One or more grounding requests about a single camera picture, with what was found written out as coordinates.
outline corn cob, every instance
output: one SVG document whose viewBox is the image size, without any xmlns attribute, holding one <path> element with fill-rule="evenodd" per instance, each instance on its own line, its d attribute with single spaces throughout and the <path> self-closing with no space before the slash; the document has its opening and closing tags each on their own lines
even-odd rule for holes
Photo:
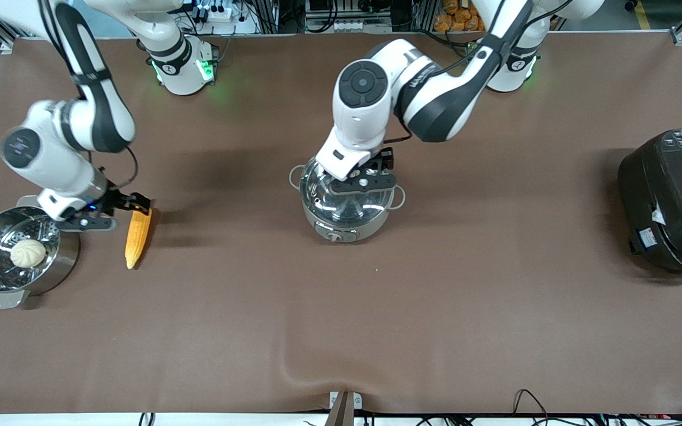
<svg viewBox="0 0 682 426">
<path fill-rule="evenodd" d="M 128 237 L 125 240 L 125 265 L 133 269 L 136 262 L 141 258 L 146 245 L 146 236 L 149 235 L 149 227 L 152 224 L 152 210 L 148 215 L 134 210 L 128 226 Z"/>
</svg>

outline black cable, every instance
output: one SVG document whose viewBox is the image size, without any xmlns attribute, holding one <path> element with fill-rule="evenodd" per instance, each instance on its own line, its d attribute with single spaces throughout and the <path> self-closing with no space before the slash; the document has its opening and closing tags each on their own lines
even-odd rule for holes
<svg viewBox="0 0 682 426">
<path fill-rule="evenodd" d="M 271 24 L 271 22 L 270 22 L 270 21 L 265 21 L 265 19 L 264 19 L 263 17 L 259 16 L 259 14 L 258 14 L 258 13 L 254 13 L 254 14 L 252 14 L 252 15 L 253 15 L 253 16 L 256 16 L 256 17 L 257 17 L 257 19 L 259 19 L 259 21 L 260 21 L 260 22 L 262 22 L 263 24 L 267 25 L 267 26 L 268 26 L 268 28 L 270 28 L 270 29 L 271 29 L 271 31 L 272 31 L 272 29 L 273 29 L 273 24 Z"/>
<path fill-rule="evenodd" d="M 472 426 L 474 418 L 468 419 L 466 415 L 450 414 L 445 416 L 443 420 L 446 421 L 446 424 L 451 422 L 454 426 Z"/>
<path fill-rule="evenodd" d="M 139 426 L 141 426 L 144 423 L 144 417 L 146 417 L 145 412 L 141 413 L 141 418 L 139 418 Z M 154 418 L 155 418 L 155 413 L 150 412 L 149 413 L 149 423 L 147 423 L 146 426 L 152 426 L 154 424 Z"/>
<path fill-rule="evenodd" d="M 498 3 L 498 8 L 496 8 L 495 17 L 498 17 L 501 14 L 501 8 L 503 6 L 504 6 L 504 0 L 501 0 L 501 2 Z M 494 19 L 493 22 L 491 22 L 491 27 L 489 27 L 488 31 L 485 33 L 490 34 L 493 31 L 493 26 L 496 25 L 496 21 L 498 21 L 498 19 Z M 455 62 L 454 64 L 447 66 L 443 70 L 433 72 L 430 75 L 428 75 L 426 78 L 433 78 L 434 76 L 439 76 L 439 75 L 442 75 L 443 73 L 448 73 L 450 70 L 453 70 L 454 68 L 460 66 L 461 64 L 465 64 L 466 62 L 468 62 L 468 60 L 470 60 L 471 57 L 473 57 L 476 54 L 476 52 L 478 50 L 480 50 L 480 48 L 474 49 L 470 53 L 466 54 L 462 59 L 457 60 L 457 62 Z"/>
<path fill-rule="evenodd" d="M 536 24 L 536 22 L 538 22 L 538 21 L 541 21 L 541 19 L 544 19 L 545 17 L 550 17 L 553 14 L 557 14 L 558 11 L 566 8 L 572 2 L 573 2 L 573 0 L 567 0 L 566 2 L 562 3 L 558 8 L 555 8 L 552 11 L 548 11 L 548 12 L 542 14 L 541 16 L 534 17 L 533 19 L 528 21 L 527 24 L 523 25 L 523 29 L 520 32 L 520 34 L 525 33 L 525 30 L 527 30 L 528 27 L 530 27 L 533 24 Z"/>
<path fill-rule="evenodd" d="M 460 53 L 457 51 L 457 46 L 452 43 L 452 40 L 449 39 L 449 30 L 446 30 L 443 32 L 443 36 L 446 37 L 446 41 L 449 43 L 449 47 L 452 48 L 452 51 L 458 56 L 458 57 L 465 57 L 465 54 L 468 54 L 468 48 L 465 48 L 465 54 Z"/>
<path fill-rule="evenodd" d="M 398 137 L 398 138 L 388 138 L 387 140 L 384 140 L 384 144 L 386 143 L 397 143 L 397 142 L 404 142 L 406 140 L 409 140 L 412 138 L 412 131 L 409 130 L 409 127 L 404 123 L 404 118 L 398 119 L 398 123 L 401 124 L 401 128 L 404 129 L 405 132 L 407 132 L 407 135 L 405 137 Z"/>
<path fill-rule="evenodd" d="M 309 28 L 305 28 L 305 31 L 308 33 L 324 33 L 325 31 L 329 30 L 333 24 L 336 23 L 336 19 L 338 19 L 339 16 L 339 7 L 336 5 L 336 0 L 328 0 L 328 19 L 323 24 L 322 27 L 320 27 L 319 30 L 311 30 Z"/>
<path fill-rule="evenodd" d="M 184 14 L 189 18 L 189 22 L 191 22 L 191 28 L 194 30 L 194 35 L 198 36 L 198 30 L 197 30 L 197 25 L 194 24 L 194 20 L 192 19 L 191 15 L 189 15 L 189 11 L 184 9 Z"/>
<path fill-rule="evenodd" d="M 133 158 L 133 175 L 125 182 L 122 182 L 120 185 L 112 186 L 110 189 L 121 189 L 124 186 L 128 186 L 139 175 L 139 160 L 136 158 L 136 154 L 133 154 L 133 149 L 131 149 L 130 146 L 126 146 L 125 150 L 127 150 L 128 153 L 130 153 L 130 156 Z"/>
<path fill-rule="evenodd" d="M 559 421 L 560 423 L 565 423 L 565 424 L 570 424 L 570 426 L 580 426 L 580 423 L 575 423 L 573 421 L 568 421 L 563 418 L 558 418 L 558 417 L 547 417 L 547 418 L 542 418 L 539 421 L 534 421 L 531 426 L 539 426 L 539 424 L 544 424 L 546 426 L 547 423 L 550 421 Z"/>
<path fill-rule="evenodd" d="M 533 392 L 529 391 L 528 389 L 520 389 L 514 394 L 514 407 L 512 407 L 512 413 L 517 413 L 517 408 L 520 406 L 520 400 L 523 398 L 523 394 L 527 393 L 530 395 L 531 398 L 533 398 L 534 401 L 536 401 L 536 404 L 538 404 L 539 409 L 541 409 L 541 412 L 546 415 L 546 417 L 549 417 L 549 415 L 546 413 L 546 408 L 541 404 L 541 401 L 536 398 L 536 396 L 533 394 Z"/>
<path fill-rule="evenodd" d="M 636 418 L 636 421 L 638 421 L 639 423 L 643 424 L 644 426 L 652 426 L 651 424 L 646 423 L 646 421 L 644 421 L 644 419 L 642 419 L 641 417 L 639 417 L 639 416 L 637 416 L 637 415 L 634 415 L 633 417 Z"/>
<path fill-rule="evenodd" d="M 443 45 L 447 45 L 447 46 L 448 46 L 448 45 L 450 44 L 449 41 L 444 40 L 443 38 L 439 37 L 439 36 L 436 35 L 436 34 L 431 33 L 431 32 L 428 31 L 428 30 L 419 29 L 419 30 L 417 30 L 417 32 L 418 32 L 418 33 L 423 33 L 423 34 L 425 34 L 426 36 L 429 36 L 429 37 L 432 38 L 433 40 L 436 40 L 436 41 L 438 41 L 438 43 L 441 43 L 441 44 L 443 44 Z M 464 48 L 467 49 L 467 48 L 470 47 L 471 41 L 470 41 L 470 43 L 458 43 L 457 41 L 452 41 L 451 44 L 454 45 L 454 46 L 457 46 L 457 47 L 464 47 Z"/>
</svg>

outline robotic arm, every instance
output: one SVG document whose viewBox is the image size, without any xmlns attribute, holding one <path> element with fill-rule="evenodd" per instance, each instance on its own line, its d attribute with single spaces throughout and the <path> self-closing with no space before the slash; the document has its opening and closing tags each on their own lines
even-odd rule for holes
<svg viewBox="0 0 682 426">
<path fill-rule="evenodd" d="M 489 29 L 461 75 L 449 75 L 447 69 L 405 40 L 376 46 L 364 59 L 341 71 L 333 90 L 334 126 L 315 156 L 326 173 L 336 180 L 347 180 L 355 175 L 355 168 L 379 154 L 392 109 L 396 118 L 424 142 L 454 137 L 485 86 L 509 91 L 525 81 L 525 68 L 532 66 L 530 58 L 535 59 L 549 28 L 546 18 L 526 30 L 531 17 L 565 6 L 558 14 L 564 16 L 570 9 L 570 17 L 583 19 L 598 10 L 603 0 L 474 2 Z M 345 187 L 350 191 L 371 189 L 355 182 Z"/>
<path fill-rule="evenodd" d="M 118 153 L 136 136 L 101 52 L 81 14 L 65 0 L 0 0 L 0 19 L 50 40 L 80 97 L 38 101 L 6 135 L 0 154 L 23 178 L 43 187 L 38 204 L 62 230 L 110 230 L 114 208 L 149 212 L 149 200 L 124 196 L 79 153 Z"/>
<path fill-rule="evenodd" d="M 191 95 L 214 83 L 217 47 L 196 35 L 183 35 L 173 17 L 183 0 L 86 0 L 128 27 L 152 57 L 163 86 L 176 95 Z"/>
</svg>

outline steamed bun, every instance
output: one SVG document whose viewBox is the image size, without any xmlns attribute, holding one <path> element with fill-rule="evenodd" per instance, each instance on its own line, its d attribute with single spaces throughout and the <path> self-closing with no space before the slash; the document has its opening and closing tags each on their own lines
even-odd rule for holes
<svg viewBox="0 0 682 426">
<path fill-rule="evenodd" d="M 22 240 L 10 251 L 10 260 L 18 267 L 34 267 L 46 257 L 46 248 L 36 240 Z"/>
</svg>

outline label sticker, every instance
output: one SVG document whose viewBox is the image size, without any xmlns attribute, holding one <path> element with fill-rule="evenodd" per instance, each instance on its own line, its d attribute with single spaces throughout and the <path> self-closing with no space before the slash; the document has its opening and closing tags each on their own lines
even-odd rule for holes
<svg viewBox="0 0 682 426">
<path fill-rule="evenodd" d="M 644 245 L 645 249 L 657 245 L 657 239 L 654 237 L 654 233 L 652 232 L 651 228 L 639 230 L 638 236 L 641 238 L 641 244 Z"/>
</svg>

